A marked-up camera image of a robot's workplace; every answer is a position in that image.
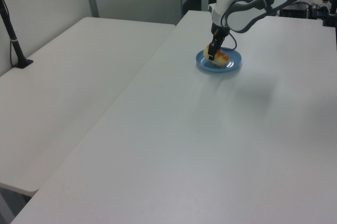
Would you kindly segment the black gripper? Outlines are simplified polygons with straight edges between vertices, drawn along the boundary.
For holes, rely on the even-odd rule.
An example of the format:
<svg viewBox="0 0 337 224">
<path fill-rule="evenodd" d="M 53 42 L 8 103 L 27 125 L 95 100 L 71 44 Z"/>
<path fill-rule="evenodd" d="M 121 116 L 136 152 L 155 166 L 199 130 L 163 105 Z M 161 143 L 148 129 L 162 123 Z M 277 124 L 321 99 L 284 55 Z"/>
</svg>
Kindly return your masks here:
<svg viewBox="0 0 337 224">
<path fill-rule="evenodd" d="M 219 26 L 215 23 L 212 24 L 211 27 L 211 33 L 213 35 L 213 40 L 209 45 L 207 49 L 207 54 L 209 56 L 209 60 L 215 59 L 215 54 L 218 50 L 221 50 L 221 46 L 225 40 L 225 38 L 230 33 L 230 28 L 228 26 Z"/>
</svg>

